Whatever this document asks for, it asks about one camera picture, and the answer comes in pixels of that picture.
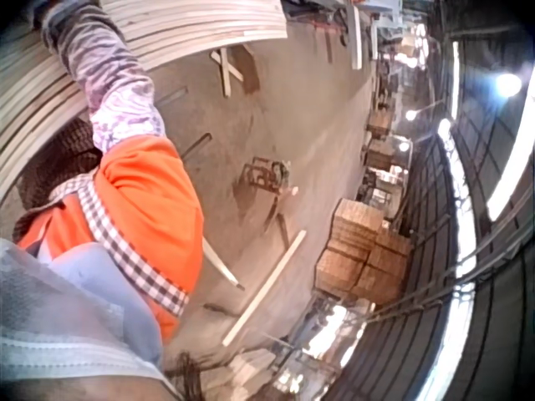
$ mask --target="warehouse floor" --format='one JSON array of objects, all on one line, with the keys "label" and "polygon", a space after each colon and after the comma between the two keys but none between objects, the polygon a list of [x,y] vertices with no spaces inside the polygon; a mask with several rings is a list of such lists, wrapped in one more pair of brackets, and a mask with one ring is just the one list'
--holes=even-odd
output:
[{"label": "warehouse floor", "polygon": [[[152,72],[157,97],[188,88],[188,94],[160,110],[179,151],[207,132],[213,137],[186,169],[201,199],[205,237],[246,288],[235,289],[205,266],[168,355],[189,350],[217,359],[236,318],[202,305],[216,304],[239,315],[284,253],[278,225],[263,228],[273,195],[240,181],[243,165],[253,156],[291,161],[291,181],[299,193],[283,204],[282,213],[290,241],[299,230],[308,235],[248,326],[281,337],[302,314],[330,215],[339,198],[354,196],[359,184],[372,88],[363,42],[364,67],[353,71],[337,35],[290,24],[288,40],[252,43],[252,59],[244,51],[230,52],[246,77],[243,86],[232,78],[230,99],[223,97],[219,68],[207,53]],[[8,236],[19,210],[16,196],[10,196],[0,210],[2,236]],[[262,341],[257,332],[240,340],[236,347]]]}]

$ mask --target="corrugated metal wall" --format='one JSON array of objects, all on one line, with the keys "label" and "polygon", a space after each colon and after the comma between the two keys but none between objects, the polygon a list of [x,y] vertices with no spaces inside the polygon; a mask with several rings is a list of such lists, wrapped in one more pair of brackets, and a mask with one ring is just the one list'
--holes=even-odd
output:
[{"label": "corrugated metal wall", "polygon": [[[533,69],[533,41],[523,31],[458,39],[461,50],[461,101],[453,127],[476,216],[478,241],[516,205],[533,183],[533,161],[502,217],[491,223],[487,201],[511,154],[527,86],[509,100],[495,95],[489,65],[517,72]],[[450,102],[451,51],[446,55],[442,93]],[[422,236],[410,263],[406,292],[424,286],[456,259],[455,205],[441,142],[430,140],[411,173],[405,229]],[[533,198],[478,256],[499,252],[507,238],[533,221]],[[535,377],[535,245],[498,262],[476,283],[470,332],[461,362],[446,394],[450,401],[520,399]],[[435,359],[448,303],[370,324],[327,400],[415,399]]]}]

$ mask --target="patterned sleeve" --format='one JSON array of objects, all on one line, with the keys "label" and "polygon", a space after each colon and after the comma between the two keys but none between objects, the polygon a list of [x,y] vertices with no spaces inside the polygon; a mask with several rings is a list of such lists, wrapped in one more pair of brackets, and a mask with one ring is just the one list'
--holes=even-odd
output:
[{"label": "patterned sleeve", "polygon": [[106,153],[135,135],[166,135],[154,84],[96,0],[52,6],[41,35],[85,92],[97,148]]}]

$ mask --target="orange safety vest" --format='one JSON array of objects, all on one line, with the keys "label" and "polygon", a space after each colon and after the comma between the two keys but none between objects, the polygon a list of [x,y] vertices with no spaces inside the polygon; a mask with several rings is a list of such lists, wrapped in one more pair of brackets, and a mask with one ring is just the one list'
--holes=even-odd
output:
[{"label": "orange safety vest", "polygon": [[154,136],[129,138],[82,182],[64,185],[60,204],[33,218],[19,245],[39,240],[45,226],[53,259],[87,242],[102,243],[168,340],[202,265],[201,206],[175,146]]}]

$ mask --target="person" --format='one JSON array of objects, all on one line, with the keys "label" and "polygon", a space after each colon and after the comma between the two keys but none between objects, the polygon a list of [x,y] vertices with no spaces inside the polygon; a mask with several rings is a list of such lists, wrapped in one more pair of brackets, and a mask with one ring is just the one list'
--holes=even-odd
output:
[{"label": "person", "polygon": [[17,245],[0,241],[3,390],[173,399],[162,349],[201,269],[200,202],[152,81],[98,1],[36,0],[26,15],[84,91],[90,126],[74,120],[18,182],[28,211]]}]

